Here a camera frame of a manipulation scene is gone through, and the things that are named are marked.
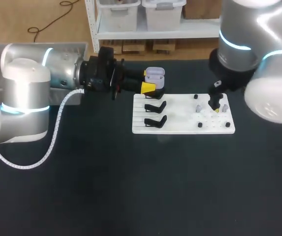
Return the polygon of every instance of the white coiled cable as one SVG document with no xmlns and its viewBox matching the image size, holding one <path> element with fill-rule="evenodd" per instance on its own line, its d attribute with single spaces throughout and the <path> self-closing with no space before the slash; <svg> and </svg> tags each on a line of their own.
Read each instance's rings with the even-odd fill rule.
<svg viewBox="0 0 282 236">
<path fill-rule="evenodd" d="M 56 120 L 56 125 L 54 127 L 54 131 L 53 131 L 53 135 L 52 135 L 52 140 L 51 140 L 51 144 L 46 152 L 46 154 L 44 155 L 44 157 L 38 161 L 37 163 L 34 163 L 32 165 L 29 165 L 29 166 L 19 166 L 19 165 L 16 165 L 16 164 L 13 164 L 11 163 L 10 161 L 6 160 L 1 154 L 0 154 L 0 159 L 2 162 L 4 162 L 6 165 L 9 165 L 13 168 L 16 168 L 16 169 L 20 169 L 20 170 L 30 170 L 30 169 L 33 169 L 35 167 L 38 167 L 40 166 L 50 155 L 52 149 L 53 149 L 53 146 L 56 142 L 56 138 L 57 138 L 57 134 L 58 134 L 58 129 L 59 129 L 59 124 L 60 124 L 60 120 L 61 120 L 61 115 L 62 115 L 62 111 L 63 111 L 63 108 L 67 102 L 67 100 L 73 96 L 74 94 L 77 94 L 77 93 L 84 93 L 84 89 L 80 88 L 80 89 L 76 89 L 76 90 L 73 90 L 71 92 L 69 92 L 65 98 L 63 99 L 60 107 L 59 107 L 59 111 L 58 111 L 58 116 L 57 116 L 57 120 Z"/>
</svg>

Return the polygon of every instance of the plastic bin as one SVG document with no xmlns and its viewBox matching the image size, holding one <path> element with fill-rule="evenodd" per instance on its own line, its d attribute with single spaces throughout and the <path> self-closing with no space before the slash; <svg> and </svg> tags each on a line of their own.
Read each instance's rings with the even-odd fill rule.
<svg viewBox="0 0 282 236">
<path fill-rule="evenodd" d="M 142 0 L 148 31 L 177 30 L 186 0 Z"/>
<path fill-rule="evenodd" d="M 141 0 L 97 0 L 108 32 L 136 31 L 137 7 Z"/>
</svg>

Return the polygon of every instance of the yellow object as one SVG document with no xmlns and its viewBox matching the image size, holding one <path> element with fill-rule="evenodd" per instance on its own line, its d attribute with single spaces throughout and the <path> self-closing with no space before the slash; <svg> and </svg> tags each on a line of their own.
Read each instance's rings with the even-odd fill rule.
<svg viewBox="0 0 282 236">
<path fill-rule="evenodd" d="M 156 84 L 142 82 L 141 94 L 152 92 L 156 90 Z"/>
</svg>

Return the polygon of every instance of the black cable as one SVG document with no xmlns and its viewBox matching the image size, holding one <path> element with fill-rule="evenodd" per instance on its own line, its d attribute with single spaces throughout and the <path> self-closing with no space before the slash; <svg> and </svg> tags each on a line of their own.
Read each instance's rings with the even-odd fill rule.
<svg viewBox="0 0 282 236">
<path fill-rule="evenodd" d="M 66 16 L 68 13 L 71 12 L 71 10 L 73 9 L 73 5 L 77 2 L 79 2 L 80 0 L 76 0 L 74 2 L 70 2 L 70 1 L 61 1 L 59 4 L 60 6 L 71 6 L 71 8 L 65 13 L 63 14 L 62 16 L 56 18 L 54 21 L 52 21 L 50 24 L 48 24 L 45 28 L 43 29 L 39 29 L 38 27 L 30 27 L 28 28 L 28 33 L 35 33 L 36 35 L 34 36 L 33 38 L 33 42 L 35 43 L 36 42 L 36 39 L 39 35 L 40 32 L 44 31 L 46 28 L 48 28 L 49 26 L 51 26 L 55 21 L 58 21 L 59 19 L 61 19 L 63 16 Z"/>
</svg>

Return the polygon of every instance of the white board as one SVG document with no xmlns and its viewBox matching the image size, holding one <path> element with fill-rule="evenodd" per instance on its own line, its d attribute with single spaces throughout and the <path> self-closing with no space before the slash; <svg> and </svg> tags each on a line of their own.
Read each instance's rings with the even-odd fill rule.
<svg viewBox="0 0 282 236">
<path fill-rule="evenodd" d="M 160 100 L 151 99 L 143 94 L 134 95 L 132 131 L 134 134 L 233 134 L 235 125 L 228 103 L 227 95 L 219 101 L 219 113 L 209 106 L 208 94 L 165 94 Z M 167 105 L 161 114 L 146 112 L 145 104 L 159 107 L 162 102 Z M 196 111 L 197 105 L 202 110 Z M 148 127 L 144 123 L 145 118 L 160 121 L 166 115 L 167 121 L 162 128 Z"/>
</svg>

